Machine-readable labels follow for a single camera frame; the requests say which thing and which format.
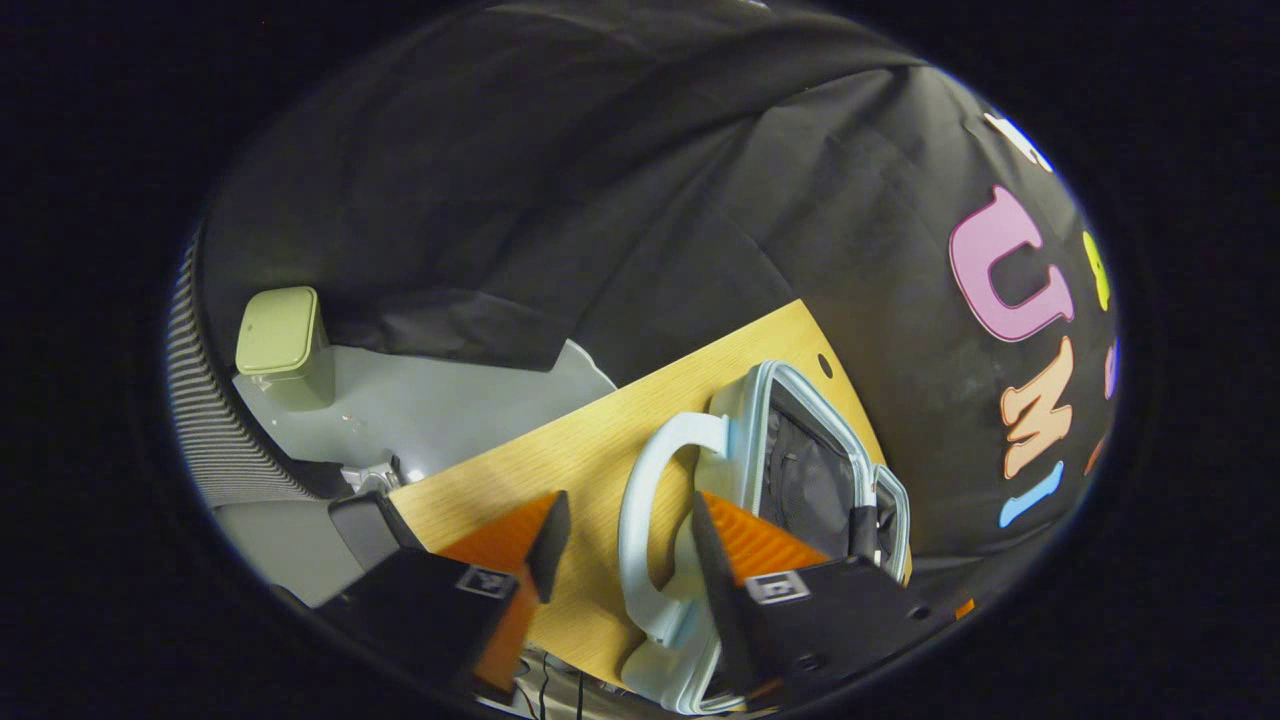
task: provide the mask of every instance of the black fabric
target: black fabric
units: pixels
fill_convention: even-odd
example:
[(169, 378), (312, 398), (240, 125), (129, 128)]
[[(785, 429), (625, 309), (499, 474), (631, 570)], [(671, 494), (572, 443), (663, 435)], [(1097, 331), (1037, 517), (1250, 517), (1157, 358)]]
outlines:
[(870, 506), (850, 510), (849, 555), (856, 555), (867, 560), (882, 560), (882, 557), (876, 557), (876, 551), (881, 550), (879, 533), (876, 528), (876, 518), (878, 515), (879, 511)]
[[(620, 386), (799, 297), (910, 493), (918, 555), (995, 556), (1076, 505), (1119, 310), (1094, 297), (1087, 218), (986, 124), (998, 110), (783, 4), (489, 5), (353, 65), (233, 168), (201, 258), (223, 363), (248, 299), (289, 284), (317, 288), (339, 345), (545, 369), (571, 337)], [(996, 290), (1020, 302), (1055, 264), (1075, 306), (1018, 343), (950, 266), (995, 184), (1043, 238)], [(1070, 432), (1005, 479), (1000, 395), (1065, 334)], [(1000, 527), (1059, 460), (1059, 489)]]
[(1050, 525), (1037, 528), (1028, 538), (995, 556), (913, 556), (910, 588), (940, 612), (954, 612), (969, 600), (986, 606), (1032, 568), (1052, 539), (1050, 530)]
[[(548, 369), (623, 265), (698, 243), (672, 227), (698, 218), (662, 208), (703, 197), (700, 176), (758, 113), (806, 85), (919, 64), (855, 24), (742, 3), (479, 10), (346, 70), (234, 168), (201, 265), (223, 363), (253, 293), (312, 284), (338, 345)], [(648, 283), (660, 296), (648, 310), (698, 302), (716, 265), (704, 256), (696, 282)], [(735, 265), (750, 302), (730, 315), (714, 302), (614, 372), (632, 379), (675, 359), (690, 331), (700, 343), (794, 297)], [(596, 322), (618, 319), (608, 307)], [(646, 315), (635, 320), (652, 334)]]
[(759, 516), (828, 557), (849, 555), (854, 468), (785, 413), (771, 409)]

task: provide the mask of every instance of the green trash can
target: green trash can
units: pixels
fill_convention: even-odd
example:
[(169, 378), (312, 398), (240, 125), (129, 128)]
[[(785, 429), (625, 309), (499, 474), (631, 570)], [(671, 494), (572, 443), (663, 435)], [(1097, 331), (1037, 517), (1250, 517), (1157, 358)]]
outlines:
[(260, 292), (244, 307), (236, 368), (283, 410), (333, 405), (333, 351), (310, 287)]

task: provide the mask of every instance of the gray floor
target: gray floor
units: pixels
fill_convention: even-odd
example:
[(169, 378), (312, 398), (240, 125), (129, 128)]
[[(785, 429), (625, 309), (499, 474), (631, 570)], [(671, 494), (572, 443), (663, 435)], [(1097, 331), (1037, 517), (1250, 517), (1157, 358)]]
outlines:
[(591, 357), (566, 342), (545, 373), (489, 368), (333, 346), (334, 401), (289, 411), (283, 383), (233, 383), (262, 429), (294, 460), (367, 468), (387, 450), (416, 482), (567, 415), (616, 388)]
[(224, 505), (214, 518), (259, 574), (312, 607), (362, 574), (324, 502)]

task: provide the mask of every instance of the wooden table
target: wooden table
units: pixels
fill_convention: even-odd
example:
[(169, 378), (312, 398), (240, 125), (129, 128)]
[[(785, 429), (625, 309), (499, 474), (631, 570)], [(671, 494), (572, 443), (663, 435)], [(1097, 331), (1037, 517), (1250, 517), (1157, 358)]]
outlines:
[[(819, 355), (832, 378), (822, 370)], [(507, 445), (397, 489), (390, 498), (422, 544), (435, 550), (549, 491), (568, 491), (573, 529), (552, 602), (539, 609), (529, 639), (626, 687), (622, 662), (644, 639), (627, 618), (618, 579), (618, 510), (631, 465), (672, 415), (704, 411), (717, 389), (764, 360), (783, 360), (804, 373), (845, 416), (872, 460), (884, 461), (844, 368), (797, 300)], [(658, 587), (671, 577), (672, 544), (690, 509), (696, 456), (696, 448), (680, 451), (654, 498), (649, 571)]]

